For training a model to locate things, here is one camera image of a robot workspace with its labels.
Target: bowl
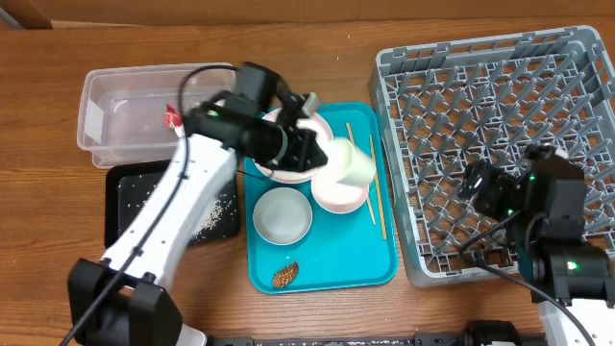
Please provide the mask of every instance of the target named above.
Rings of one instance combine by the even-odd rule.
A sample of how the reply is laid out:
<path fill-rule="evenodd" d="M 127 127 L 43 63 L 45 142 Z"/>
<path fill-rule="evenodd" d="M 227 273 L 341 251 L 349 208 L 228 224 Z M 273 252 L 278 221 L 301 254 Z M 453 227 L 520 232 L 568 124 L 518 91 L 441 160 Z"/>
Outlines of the bowl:
<path fill-rule="evenodd" d="M 356 187 L 335 183 L 316 173 L 311 180 L 311 194 L 318 205 L 332 213 L 343 214 L 357 210 L 365 203 L 369 185 Z"/>
<path fill-rule="evenodd" d="M 253 221 L 257 233 L 266 241 L 290 245 L 308 233 L 311 205 L 308 198 L 294 188 L 274 188 L 258 199 Z"/>
<path fill-rule="evenodd" d="M 278 118 L 278 113 L 280 109 L 273 110 L 267 113 L 263 119 L 271 122 L 275 122 Z M 331 127 L 327 123 L 327 121 L 320 116 L 320 114 L 315 113 L 310 119 L 299 119 L 297 121 L 297 127 L 301 129 L 311 129 L 316 132 L 316 141 L 320 146 L 325 145 L 325 143 L 329 142 L 333 139 L 333 131 Z M 271 180 L 282 183 L 282 184 L 299 184 L 307 182 L 311 179 L 311 177 L 316 173 L 316 169 L 311 169 L 307 172 L 286 172 L 286 171 L 274 171 L 273 174 L 271 169 L 267 169 L 261 167 L 255 162 L 255 166 L 258 171 L 270 178 Z"/>

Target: red object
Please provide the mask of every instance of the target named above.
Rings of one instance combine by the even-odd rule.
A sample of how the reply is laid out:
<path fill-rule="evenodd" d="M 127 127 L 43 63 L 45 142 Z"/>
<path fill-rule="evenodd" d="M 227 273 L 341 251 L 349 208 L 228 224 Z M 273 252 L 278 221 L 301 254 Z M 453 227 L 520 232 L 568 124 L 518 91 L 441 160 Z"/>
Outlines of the red object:
<path fill-rule="evenodd" d="M 164 116 L 164 126 L 175 129 L 184 125 L 180 113 L 171 105 L 166 105 L 166 115 Z"/>

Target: wire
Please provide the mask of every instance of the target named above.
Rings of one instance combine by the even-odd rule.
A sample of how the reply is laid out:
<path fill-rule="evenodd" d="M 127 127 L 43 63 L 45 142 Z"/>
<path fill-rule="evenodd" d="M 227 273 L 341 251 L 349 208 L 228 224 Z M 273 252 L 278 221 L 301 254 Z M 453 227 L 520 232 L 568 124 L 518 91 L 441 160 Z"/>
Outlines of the wire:
<path fill-rule="evenodd" d="M 486 270 L 489 273 L 495 274 L 495 275 L 497 275 L 497 276 L 499 276 L 501 278 L 504 278 L 504 279 L 510 280 L 510 281 L 512 281 L 512 282 L 514 282 L 516 284 L 519 284 L 519 285 L 529 289 L 530 291 L 538 294 L 539 296 L 543 297 L 546 301 L 548 301 L 549 303 L 553 304 L 556 308 L 558 308 L 560 311 L 562 311 L 566 315 L 566 317 L 568 317 L 570 319 L 570 321 L 575 325 L 575 327 L 578 328 L 578 331 L 583 335 L 583 337 L 585 338 L 585 340 L 587 340 L 587 343 L 590 346 L 595 346 L 596 345 L 594 343 L 594 340 L 592 339 L 591 335 L 587 332 L 587 330 L 585 330 L 585 327 L 583 327 L 583 325 L 580 324 L 580 322 L 577 320 L 577 318 L 568 309 L 566 309 L 566 307 L 564 307 L 561 303 L 557 302 L 549 294 L 547 294 L 544 291 L 538 289 L 537 287 L 533 286 L 532 284 L 528 284 L 528 283 L 524 282 L 523 280 L 519 280 L 517 278 L 509 276 L 508 274 L 506 274 L 502 270 L 492 268 L 492 267 L 484 265 L 482 263 L 477 263 L 477 267 L 482 269 L 482 270 Z"/>
<path fill-rule="evenodd" d="M 538 212 L 535 214 L 528 223 L 528 227 L 526 228 L 526 238 L 524 241 L 524 245 L 526 246 L 526 251 L 529 253 L 529 240 L 531 239 L 531 235 L 533 234 L 534 224 L 538 222 L 538 220 L 547 217 L 544 212 Z"/>
<path fill-rule="evenodd" d="M 511 215 L 509 215 L 502 222 L 500 222 L 500 223 L 496 224 L 495 226 L 493 226 L 493 228 L 491 230 L 489 230 L 488 232 L 485 232 L 485 233 L 477 235 L 477 236 L 475 236 L 473 238 L 470 238 L 470 240 L 468 240 L 465 244 L 463 244 L 463 246 L 461 246 L 461 248 L 459 249 L 459 255 L 460 256 L 463 255 L 463 253 L 465 253 L 466 250 L 468 250 L 468 248 L 470 246 L 474 245 L 479 240 L 483 239 L 484 237 L 486 237 L 488 235 L 491 236 L 495 232 L 497 232 L 497 231 L 501 230 L 502 228 L 504 228 L 508 222 L 510 222 L 515 217 L 517 217 L 517 215 L 519 215 L 520 213 L 521 213 L 521 211 L 517 210 L 517 211 L 513 212 Z"/>
<path fill-rule="evenodd" d="M 248 172 L 246 172 L 246 171 L 244 171 L 244 170 L 241 170 L 241 169 L 239 169 L 239 168 L 237 168 L 237 173 L 241 173 L 241 174 L 243 174 L 243 175 L 247 175 L 248 177 L 252 177 L 252 178 L 255 178 L 255 179 L 258 179 L 258 180 L 262 180 L 262 181 L 264 181 L 264 182 L 269 181 L 269 178 L 266 178 L 266 177 L 259 177 L 259 176 L 256 176 L 256 175 L 254 175 L 254 174 L 248 173 Z"/>
<path fill-rule="evenodd" d="M 516 217 L 519 214 L 519 211 L 512 213 L 508 218 L 506 218 L 504 221 L 500 222 L 499 224 L 495 225 L 493 227 L 493 229 L 489 230 L 489 232 L 477 235 L 475 237 L 473 237 L 472 239 L 468 240 L 460 249 L 459 249 L 459 256 L 461 257 L 461 260 L 463 260 L 466 264 L 468 265 L 475 265 L 476 267 L 487 271 L 491 274 L 495 274 L 503 279 L 507 279 L 515 284 L 521 285 L 527 289 L 529 289 L 530 291 L 538 294 L 539 296 L 541 296 L 542 298 L 544 298 L 546 301 L 548 301 L 549 303 L 553 304 L 556 308 L 558 308 L 560 311 L 562 311 L 562 313 L 564 313 L 566 315 L 566 317 L 568 317 L 570 319 L 570 321 L 575 325 L 575 327 L 578 328 L 578 331 L 583 335 L 583 337 L 587 340 L 587 343 L 590 346 L 595 346 L 596 344 L 594 343 L 594 340 L 592 339 L 591 335 L 587 332 L 587 330 L 585 330 L 585 327 L 583 327 L 583 325 L 577 320 L 577 318 L 570 312 L 568 311 L 568 309 L 566 309 L 566 307 L 564 307 L 561 303 L 557 302 L 554 298 L 552 298 L 549 294 L 545 293 L 544 291 L 542 291 L 541 289 L 535 287 L 532 284 L 526 283 L 522 280 L 519 280 L 517 278 L 511 277 L 508 274 L 506 274 L 504 271 L 496 269 L 496 268 L 492 268 L 486 264 L 484 264 L 484 262 L 482 261 L 469 261 L 467 260 L 467 258 L 465 256 L 463 256 L 463 254 L 466 252 L 466 250 L 468 249 L 468 247 L 474 243 L 476 243 L 477 241 L 479 241 L 480 239 L 486 237 L 487 235 L 492 235 L 495 232 L 497 232 L 498 230 L 500 230 L 501 228 L 503 228 L 505 226 L 505 224 L 507 222 L 510 222 L 510 220 L 512 220 L 514 217 Z M 539 217 L 536 217 L 536 215 L 534 215 L 534 217 L 532 217 L 531 220 L 538 220 Z"/>
<path fill-rule="evenodd" d="M 182 119 L 185 119 L 185 114 L 184 114 L 184 90 L 185 90 L 185 86 L 186 86 L 187 82 L 194 75 L 196 75 L 198 73 L 201 73 L 203 71 L 206 71 L 206 70 L 211 70 L 211 69 L 229 69 L 229 70 L 232 70 L 232 71 L 235 71 L 235 72 L 239 71 L 239 68 L 238 67 L 234 67 L 234 66 L 228 66 L 228 65 L 207 65 L 207 66 L 199 67 L 199 68 L 191 71 L 190 73 L 188 73 L 182 79 L 182 81 L 180 83 L 180 86 L 179 86 L 179 89 L 178 89 L 178 109 L 179 109 L 179 113 L 180 113 L 180 116 L 182 117 Z M 145 234 L 143 234 L 143 236 L 141 237 L 141 240 L 138 242 L 136 247 L 133 249 L 132 253 L 128 256 L 128 258 L 126 259 L 124 264 L 122 264 L 122 266 L 117 270 L 115 275 L 113 275 L 111 280 L 101 290 L 100 294 L 98 294 L 96 299 L 94 299 L 94 301 L 89 305 L 89 307 L 87 307 L 86 311 L 81 315 L 79 320 L 73 325 L 73 328 L 68 332 L 68 334 L 66 334 L 64 339 L 60 342 L 61 346 L 68 345 L 68 342 L 70 342 L 70 340 L 73 337 L 75 337 L 75 334 L 77 334 L 82 329 L 84 324 L 89 320 L 91 315 L 98 309 L 98 307 L 101 305 L 103 300 L 105 300 L 105 298 L 107 298 L 107 296 L 111 293 L 111 291 L 117 286 L 117 284 L 119 283 L 120 279 L 124 275 L 124 272 L 126 272 L 126 270 L 131 265 L 133 260 L 135 260 L 136 256 L 141 252 L 141 249 L 143 248 L 143 245 L 145 245 L 145 242 L 147 241 L 149 236 L 152 234 L 154 229 L 156 229 L 156 226 L 158 225 L 158 223 L 160 222 L 160 220 L 164 216 L 164 213 L 166 212 L 166 210 L 171 205 L 171 202 L 173 202 L 173 199 L 175 198 L 175 195 L 177 195 L 177 192 L 180 190 L 180 186 L 182 185 L 182 182 L 185 179 L 185 172 L 187 170 L 188 161 L 189 161 L 189 157 L 190 157 L 190 148 L 189 148 L 189 142 L 188 142 L 188 137 L 187 136 L 184 136 L 184 143 L 185 143 L 184 166 L 182 167 L 182 173 L 180 174 L 177 182 L 175 183 L 175 186 L 173 187 L 173 190 L 171 191 L 171 194 L 169 195 L 169 198 L 166 200 L 166 202 L 162 206 L 162 209 L 160 209 L 160 212 L 158 213 L 158 215 L 156 216 L 156 218 L 154 219 L 154 221 L 152 222 L 150 227 L 147 229 Z"/>

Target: clear plastic container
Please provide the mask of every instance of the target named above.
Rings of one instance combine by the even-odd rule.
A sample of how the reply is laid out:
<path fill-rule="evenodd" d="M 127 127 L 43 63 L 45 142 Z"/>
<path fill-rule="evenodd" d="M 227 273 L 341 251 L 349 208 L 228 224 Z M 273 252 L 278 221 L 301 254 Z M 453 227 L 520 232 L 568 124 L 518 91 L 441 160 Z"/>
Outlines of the clear plastic container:
<path fill-rule="evenodd" d="M 178 138 L 164 126 L 166 105 L 177 106 L 177 88 L 191 70 L 185 63 L 93 70 L 86 76 L 77 125 L 77 145 L 97 167 L 170 159 Z M 184 106 L 208 100 L 234 86 L 231 70 L 204 71 L 185 91 Z"/>

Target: blue tray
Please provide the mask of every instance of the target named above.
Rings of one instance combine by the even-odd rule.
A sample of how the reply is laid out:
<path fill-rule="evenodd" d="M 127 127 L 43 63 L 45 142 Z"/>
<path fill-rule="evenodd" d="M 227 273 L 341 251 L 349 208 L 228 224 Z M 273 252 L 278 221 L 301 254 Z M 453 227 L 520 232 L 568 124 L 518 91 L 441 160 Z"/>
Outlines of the blue tray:
<path fill-rule="evenodd" d="M 372 135 L 376 146 L 376 166 L 380 178 L 387 240 L 382 240 L 374 183 L 370 186 L 369 195 L 376 225 L 372 224 L 367 203 L 351 213 L 336 215 L 318 206 L 311 195 L 309 182 L 285 185 L 244 175 L 248 268 L 252 284 L 263 293 L 386 284 L 397 272 L 399 260 L 376 115 L 369 106 L 359 102 L 328 104 L 321 107 L 318 113 L 327 120 L 334 136 L 348 137 L 346 123 L 350 123 L 358 148 L 367 155 L 371 152 L 369 135 Z M 244 161 L 244 170 L 252 175 L 263 176 L 250 159 Z M 295 244 L 287 246 L 272 245 L 262 239 L 252 221 L 258 198 L 268 190 L 280 186 L 301 191 L 309 200 L 313 212 L 313 222 L 307 235 Z M 297 279 L 285 288 L 274 288 L 271 285 L 273 276 L 293 261 L 299 264 Z"/>

